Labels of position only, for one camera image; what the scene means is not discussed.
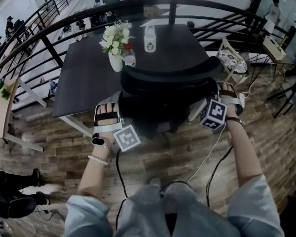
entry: bracelet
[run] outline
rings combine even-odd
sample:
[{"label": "bracelet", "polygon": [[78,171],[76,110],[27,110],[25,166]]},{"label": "bracelet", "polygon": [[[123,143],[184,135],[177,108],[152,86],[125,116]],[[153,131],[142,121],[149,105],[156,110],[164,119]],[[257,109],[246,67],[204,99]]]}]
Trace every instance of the bracelet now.
[{"label": "bracelet", "polygon": [[241,121],[241,119],[239,119],[239,118],[236,118],[236,117],[228,117],[228,116],[226,116],[225,121],[227,122],[227,121],[229,121],[229,120],[236,121],[236,122],[240,123],[240,124],[243,126],[242,121]]},{"label": "bracelet", "polygon": [[102,163],[103,165],[107,166],[108,165],[108,162],[105,161],[105,160],[102,160],[101,158],[98,158],[96,156],[88,156],[90,160],[95,160],[99,163]]}]

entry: hand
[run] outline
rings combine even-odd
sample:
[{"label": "hand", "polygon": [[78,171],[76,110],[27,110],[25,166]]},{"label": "hand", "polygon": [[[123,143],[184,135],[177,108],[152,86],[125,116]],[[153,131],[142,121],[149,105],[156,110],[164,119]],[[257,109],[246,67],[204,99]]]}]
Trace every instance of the hand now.
[{"label": "hand", "polygon": [[[225,82],[222,84],[222,89],[223,90],[233,91],[232,87],[229,84],[225,83]],[[238,118],[238,115],[236,113],[236,105],[234,105],[234,104],[228,104],[227,116],[228,117]]]},{"label": "hand", "polygon": [[[112,108],[111,103],[103,104],[97,110],[97,114],[111,113],[111,112],[117,112],[116,105],[114,106],[114,108]],[[98,126],[115,124],[117,122],[118,122],[118,120],[116,118],[100,120],[100,121],[98,121]],[[111,132],[100,133],[100,137],[107,139],[110,144],[113,144],[113,142],[115,140],[114,136]]]}]

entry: wood plank floor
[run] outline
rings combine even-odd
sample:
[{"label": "wood plank floor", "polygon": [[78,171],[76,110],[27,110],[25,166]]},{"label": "wood plank floor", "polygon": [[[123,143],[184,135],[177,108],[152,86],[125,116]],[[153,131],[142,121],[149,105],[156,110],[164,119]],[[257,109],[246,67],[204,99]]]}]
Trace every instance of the wood plank floor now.
[{"label": "wood plank floor", "polygon": [[[271,186],[276,204],[281,212],[287,195],[296,187],[296,107],[286,115],[273,119],[272,115],[284,103],[284,99],[265,102],[267,96],[278,89],[283,82],[278,78],[273,87],[257,83],[252,86],[246,100],[245,111],[241,118],[245,129],[256,149],[264,174]],[[241,85],[239,92],[247,91]],[[48,107],[32,105],[15,113],[13,121],[15,135],[38,143],[45,148],[43,153],[22,149],[19,145],[7,145],[10,154],[0,152],[0,166],[9,173],[31,174],[33,168],[39,168],[47,182],[59,184],[62,190],[52,195],[51,206],[44,208],[59,214],[35,212],[22,219],[6,220],[16,237],[56,237],[63,233],[66,217],[65,202],[75,194],[92,151],[90,138],[71,128],[63,121],[51,117],[52,102]],[[85,125],[92,126],[93,113],[76,116]],[[200,126],[198,120],[184,123],[176,134],[168,134],[170,147],[160,136],[144,143],[120,158],[120,169],[128,195],[152,177],[159,177],[165,184],[175,179],[186,180],[207,155],[218,135],[212,135],[207,128]],[[205,186],[219,159],[230,147],[230,134],[225,131],[212,155],[191,181],[191,186],[205,201]],[[211,184],[211,208],[225,215],[230,196],[237,189],[234,156],[230,154],[218,168]],[[121,201],[123,189],[115,167],[115,157],[105,171],[103,201],[111,207],[109,220],[115,224],[115,217]]]}]

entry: red cap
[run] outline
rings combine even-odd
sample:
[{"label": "red cap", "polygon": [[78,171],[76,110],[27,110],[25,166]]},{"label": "red cap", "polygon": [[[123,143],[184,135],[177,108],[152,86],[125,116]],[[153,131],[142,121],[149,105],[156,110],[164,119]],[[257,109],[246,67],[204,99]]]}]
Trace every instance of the red cap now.
[{"label": "red cap", "polygon": [[126,50],[131,50],[132,49],[132,45],[131,44],[126,44],[125,45],[125,49]]}]

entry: decorative plate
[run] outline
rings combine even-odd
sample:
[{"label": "decorative plate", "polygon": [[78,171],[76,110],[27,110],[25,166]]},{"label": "decorative plate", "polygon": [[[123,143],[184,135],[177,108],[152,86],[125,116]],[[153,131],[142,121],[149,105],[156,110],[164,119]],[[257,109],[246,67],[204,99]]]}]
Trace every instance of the decorative plate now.
[{"label": "decorative plate", "polygon": [[[222,49],[219,52],[219,59],[229,70],[233,70],[238,61],[238,58],[235,57],[229,49]],[[245,74],[247,70],[248,67],[246,62],[241,60],[237,65],[235,72],[237,74]]]}]

